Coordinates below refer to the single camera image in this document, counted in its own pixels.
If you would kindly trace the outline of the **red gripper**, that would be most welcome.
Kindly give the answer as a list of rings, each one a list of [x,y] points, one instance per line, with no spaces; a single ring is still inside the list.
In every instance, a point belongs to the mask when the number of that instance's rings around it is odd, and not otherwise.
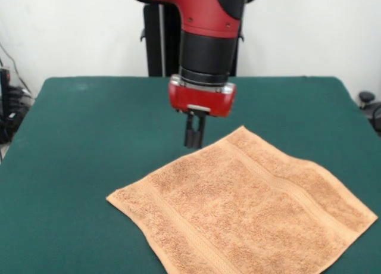
[[[227,117],[235,100],[236,85],[234,83],[226,83],[220,87],[193,85],[183,81],[178,74],[174,74],[169,80],[168,93],[170,104],[175,110],[183,112],[196,110],[214,117]],[[187,113],[184,146],[201,149],[205,116],[198,116],[198,127],[195,131],[193,118],[192,113]]]

